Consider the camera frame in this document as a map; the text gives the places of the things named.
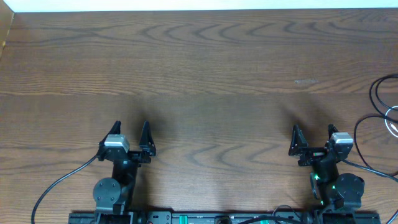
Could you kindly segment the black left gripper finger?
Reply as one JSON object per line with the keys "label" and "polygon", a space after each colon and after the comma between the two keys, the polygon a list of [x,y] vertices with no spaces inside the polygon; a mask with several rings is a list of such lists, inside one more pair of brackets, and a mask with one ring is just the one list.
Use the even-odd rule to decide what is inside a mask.
{"label": "black left gripper finger", "polygon": [[145,120],[142,127],[139,147],[150,156],[156,156],[156,147],[150,130],[150,123]]}
{"label": "black left gripper finger", "polygon": [[112,134],[121,134],[121,122],[120,121],[115,121],[113,124],[112,128],[109,130],[109,132],[105,135],[105,137],[99,142],[99,146],[104,146],[105,140],[109,135]]}

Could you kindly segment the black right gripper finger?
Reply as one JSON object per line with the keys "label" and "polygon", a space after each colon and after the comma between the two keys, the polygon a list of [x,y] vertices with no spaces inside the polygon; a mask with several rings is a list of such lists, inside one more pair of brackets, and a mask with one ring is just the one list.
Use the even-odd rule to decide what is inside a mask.
{"label": "black right gripper finger", "polygon": [[329,140],[328,140],[328,146],[332,146],[336,143],[338,136],[336,135],[338,133],[338,130],[334,124],[329,124],[328,125],[328,135],[329,135]]}
{"label": "black right gripper finger", "polygon": [[308,147],[308,142],[305,139],[302,130],[297,124],[292,128],[292,140],[289,147],[289,156],[301,156]]}

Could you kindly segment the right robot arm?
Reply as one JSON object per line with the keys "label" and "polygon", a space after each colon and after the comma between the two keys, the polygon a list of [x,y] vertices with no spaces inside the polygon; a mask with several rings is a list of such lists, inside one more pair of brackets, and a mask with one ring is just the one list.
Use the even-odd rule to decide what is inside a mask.
{"label": "right robot arm", "polygon": [[311,147],[298,125],[292,128],[288,155],[298,157],[300,167],[310,166],[310,183],[314,197],[321,208],[305,212],[303,223],[357,223],[355,211],[361,207],[364,180],[354,174],[340,174],[337,163],[345,160],[354,140],[347,132],[328,125],[328,137],[322,147]]}

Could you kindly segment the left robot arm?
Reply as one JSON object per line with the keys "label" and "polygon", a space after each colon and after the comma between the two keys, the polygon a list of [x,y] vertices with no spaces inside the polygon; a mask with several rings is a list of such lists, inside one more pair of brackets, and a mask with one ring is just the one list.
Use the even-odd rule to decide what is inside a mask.
{"label": "left robot arm", "polygon": [[112,176],[99,180],[93,188],[96,202],[95,223],[130,223],[129,213],[136,185],[138,168],[151,163],[157,149],[152,138],[150,123],[144,121],[139,148],[130,150],[127,137],[121,134],[121,122],[116,121],[108,134],[99,142],[95,157],[113,163]]}

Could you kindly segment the wooden side panel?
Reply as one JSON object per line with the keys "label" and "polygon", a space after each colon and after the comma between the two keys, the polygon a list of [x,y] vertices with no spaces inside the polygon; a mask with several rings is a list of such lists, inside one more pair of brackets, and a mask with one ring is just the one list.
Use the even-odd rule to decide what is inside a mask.
{"label": "wooden side panel", "polygon": [[4,0],[1,0],[0,14],[0,56],[2,56],[2,52],[6,46],[6,39],[9,35],[14,19],[14,11],[4,2]]}

